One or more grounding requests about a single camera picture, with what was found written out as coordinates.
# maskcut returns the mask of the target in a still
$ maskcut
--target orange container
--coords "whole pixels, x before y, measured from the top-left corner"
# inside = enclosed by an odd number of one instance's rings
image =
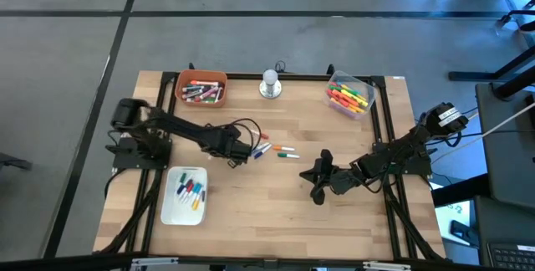
[[[182,88],[186,87],[192,80],[223,83],[225,86],[222,90],[223,94],[221,95],[221,99],[216,103],[187,102],[183,100],[182,95],[184,93],[182,92]],[[182,70],[178,75],[178,83],[176,84],[175,95],[178,100],[181,100],[182,103],[184,103],[184,105],[219,108],[225,104],[225,100],[227,99],[227,74],[222,71],[211,70]]]

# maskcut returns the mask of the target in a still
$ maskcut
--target wooden tabletop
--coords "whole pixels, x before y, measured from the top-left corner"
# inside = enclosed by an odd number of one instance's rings
[[[134,97],[155,104],[161,72],[141,71]],[[160,220],[165,191],[164,173],[150,253],[212,257],[392,259],[390,235],[382,193],[353,188],[343,196],[326,189],[317,206],[308,195],[313,187],[298,176],[313,167],[322,149],[329,149],[334,164],[348,163],[371,151],[375,141],[371,118],[355,121],[332,110],[321,99],[326,82],[283,81],[283,92],[266,100],[257,80],[229,80],[227,102],[219,109],[176,103],[175,115],[205,124],[220,125],[236,118],[254,119],[270,141],[296,148],[300,159],[283,159],[275,151],[249,160],[235,169],[224,159],[210,158],[196,143],[173,136],[171,166],[201,166],[208,170],[206,217],[198,226],[169,226]],[[386,78],[395,135],[414,126],[405,79]],[[166,101],[171,94],[168,89]],[[377,99],[382,135],[386,138],[382,104]],[[132,213],[140,179],[128,170],[110,185],[94,250],[107,246]],[[418,176],[404,176],[410,215],[425,240],[444,255],[429,187]],[[399,220],[402,253],[405,235]],[[140,222],[135,249],[140,249],[145,219]]]

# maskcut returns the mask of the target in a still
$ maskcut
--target white tray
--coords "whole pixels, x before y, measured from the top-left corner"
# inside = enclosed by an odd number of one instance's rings
[[[186,181],[190,178],[193,183],[201,183],[205,191],[204,202],[199,201],[198,208],[194,211],[191,203],[186,204],[178,200],[176,191],[180,186],[180,179],[186,173]],[[165,225],[198,225],[205,216],[206,201],[208,200],[208,175],[206,169],[194,166],[173,166],[167,172],[166,194],[161,208],[161,221]]]

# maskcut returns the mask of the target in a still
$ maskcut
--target floor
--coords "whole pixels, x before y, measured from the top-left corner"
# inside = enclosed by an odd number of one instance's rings
[[[126,1],[0,0],[0,10],[122,11]],[[522,0],[514,1],[522,6]],[[132,9],[500,15],[509,6],[506,0],[134,0]],[[1,261],[40,255],[110,50],[115,64],[113,69],[108,64],[107,70],[113,73],[90,136],[61,256],[92,249],[112,161],[104,149],[109,143],[105,132],[118,99],[131,95],[139,70],[180,70],[192,62],[205,69],[262,72],[281,59],[287,71],[323,74],[332,63],[350,74],[405,76],[418,115],[442,101],[460,110],[475,107],[474,84],[451,82],[447,73],[492,72],[527,48],[517,25],[511,22],[497,31],[496,17],[139,17],[128,20],[122,36],[116,35],[119,17],[41,16],[47,17],[0,13],[0,151],[33,162],[31,171],[8,167],[0,172]],[[117,53],[112,44],[120,37]],[[479,130],[475,119],[466,133]],[[447,151],[438,149],[436,156]],[[448,156],[433,169],[457,179],[486,172],[481,143]],[[434,180],[444,184],[443,178]]]

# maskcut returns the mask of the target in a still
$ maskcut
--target keyboard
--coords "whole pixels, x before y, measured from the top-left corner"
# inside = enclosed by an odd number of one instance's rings
[[[535,243],[532,246],[516,243],[489,243],[492,267],[535,271]]]

